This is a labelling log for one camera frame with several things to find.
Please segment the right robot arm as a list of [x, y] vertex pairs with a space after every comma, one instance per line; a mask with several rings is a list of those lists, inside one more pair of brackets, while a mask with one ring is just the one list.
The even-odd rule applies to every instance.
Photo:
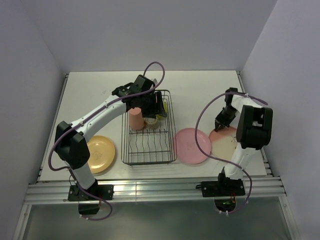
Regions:
[[250, 97], [230, 87], [225, 91], [225, 107], [215, 118], [215, 131], [230, 126], [239, 115], [236, 128], [237, 146], [231, 160], [223, 169], [225, 178], [216, 183], [217, 191], [222, 195], [229, 194], [233, 188], [232, 181], [241, 180], [244, 172], [257, 151], [271, 141], [274, 112], [269, 107], [255, 103]]

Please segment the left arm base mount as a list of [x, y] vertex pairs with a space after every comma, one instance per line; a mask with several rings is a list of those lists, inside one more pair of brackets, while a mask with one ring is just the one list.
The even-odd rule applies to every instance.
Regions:
[[[102, 221], [109, 218], [113, 212], [113, 207], [109, 203], [113, 199], [114, 185], [96, 184], [90, 189], [82, 189], [78, 184], [71, 185], [68, 192], [68, 202], [78, 202], [78, 213], [81, 218], [87, 221]], [[106, 216], [94, 218], [101, 207], [101, 204], [109, 207], [109, 213]]]

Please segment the yellow-green bowl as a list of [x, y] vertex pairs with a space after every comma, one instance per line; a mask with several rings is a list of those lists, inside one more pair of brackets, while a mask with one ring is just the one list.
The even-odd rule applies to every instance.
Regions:
[[168, 116], [168, 107], [165, 101], [162, 102], [162, 112], [160, 114], [162, 118], [166, 118]]

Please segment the small speckled ceramic cup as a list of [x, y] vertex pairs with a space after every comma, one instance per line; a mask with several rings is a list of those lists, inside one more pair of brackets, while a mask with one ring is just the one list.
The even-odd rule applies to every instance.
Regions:
[[146, 123], [146, 126], [149, 128], [149, 129], [152, 129], [152, 130], [155, 130], [159, 127], [159, 120], [158, 118], [145, 118], [145, 123]]

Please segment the pink plastic cup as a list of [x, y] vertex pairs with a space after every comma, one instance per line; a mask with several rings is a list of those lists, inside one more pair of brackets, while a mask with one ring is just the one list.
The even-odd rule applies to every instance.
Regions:
[[128, 123], [132, 130], [140, 131], [145, 127], [145, 120], [142, 110], [139, 107], [132, 108], [128, 111]]

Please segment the pink cream floral plate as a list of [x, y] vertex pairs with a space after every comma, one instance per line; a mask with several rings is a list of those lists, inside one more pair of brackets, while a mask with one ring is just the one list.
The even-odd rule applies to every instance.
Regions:
[[230, 161], [237, 147], [236, 131], [234, 127], [213, 130], [209, 134], [211, 153], [214, 157]]

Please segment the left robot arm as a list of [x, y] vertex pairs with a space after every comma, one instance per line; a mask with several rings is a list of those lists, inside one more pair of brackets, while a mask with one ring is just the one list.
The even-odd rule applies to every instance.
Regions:
[[138, 75], [134, 82], [114, 89], [111, 95], [87, 115], [71, 122], [60, 122], [56, 127], [55, 142], [50, 151], [57, 153], [80, 186], [79, 194], [91, 200], [98, 193], [97, 180], [88, 160], [88, 141], [103, 127], [129, 110], [139, 108], [143, 118], [167, 117], [162, 92], [149, 78]]

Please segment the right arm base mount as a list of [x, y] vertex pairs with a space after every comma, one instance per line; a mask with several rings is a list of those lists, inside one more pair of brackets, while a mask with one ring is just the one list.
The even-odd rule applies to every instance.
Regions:
[[228, 216], [236, 209], [236, 197], [246, 194], [243, 181], [240, 179], [202, 181], [195, 188], [201, 190], [203, 198], [214, 198], [214, 205], [218, 213], [225, 216]]

